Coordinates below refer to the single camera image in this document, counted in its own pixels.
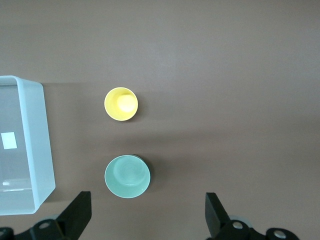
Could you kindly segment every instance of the gray tabletop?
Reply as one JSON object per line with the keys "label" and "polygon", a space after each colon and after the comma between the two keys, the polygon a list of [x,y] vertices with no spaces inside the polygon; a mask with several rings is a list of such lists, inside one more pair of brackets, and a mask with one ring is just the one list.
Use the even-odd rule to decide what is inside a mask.
{"label": "gray tabletop", "polygon": [[[265,233],[319,235],[320,1],[0,3],[0,75],[44,86],[56,189],[21,232],[91,191],[80,239],[200,240],[205,193]],[[111,119],[114,87],[137,114]],[[122,199],[108,163],[143,158],[151,184]]]}

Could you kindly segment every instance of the cup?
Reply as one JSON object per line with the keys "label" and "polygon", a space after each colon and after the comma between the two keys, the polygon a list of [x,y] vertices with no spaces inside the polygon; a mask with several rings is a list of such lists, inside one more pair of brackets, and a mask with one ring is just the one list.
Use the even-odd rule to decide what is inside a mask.
{"label": "cup", "polygon": [[120,198],[131,199],[143,194],[150,184],[150,170],[136,155],[121,155],[105,169],[104,180],[109,190]]}
{"label": "cup", "polygon": [[126,121],[136,114],[138,99],[130,89],[116,87],[105,96],[104,108],[114,120]]}

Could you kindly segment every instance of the white label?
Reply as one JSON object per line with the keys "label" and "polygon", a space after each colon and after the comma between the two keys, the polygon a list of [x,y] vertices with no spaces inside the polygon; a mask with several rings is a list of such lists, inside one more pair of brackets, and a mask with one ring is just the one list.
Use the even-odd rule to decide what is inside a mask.
{"label": "white label", "polygon": [[17,142],[14,132],[3,132],[1,133],[2,143],[4,149],[16,149]]}

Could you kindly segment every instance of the turquoise cup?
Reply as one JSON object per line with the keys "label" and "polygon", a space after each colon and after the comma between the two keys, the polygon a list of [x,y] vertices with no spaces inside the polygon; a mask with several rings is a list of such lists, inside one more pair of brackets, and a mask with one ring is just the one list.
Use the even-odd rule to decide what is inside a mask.
{"label": "turquoise cup", "polygon": [[116,196],[131,199],[143,194],[150,183],[146,163],[136,155],[122,155],[113,159],[105,169],[104,180]]}

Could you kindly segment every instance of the light blue plastic bin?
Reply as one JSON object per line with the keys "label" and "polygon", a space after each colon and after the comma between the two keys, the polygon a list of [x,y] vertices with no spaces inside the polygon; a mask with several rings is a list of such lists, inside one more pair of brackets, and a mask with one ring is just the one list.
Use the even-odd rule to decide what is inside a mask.
{"label": "light blue plastic bin", "polygon": [[55,189],[43,86],[0,76],[0,216],[33,214]]}

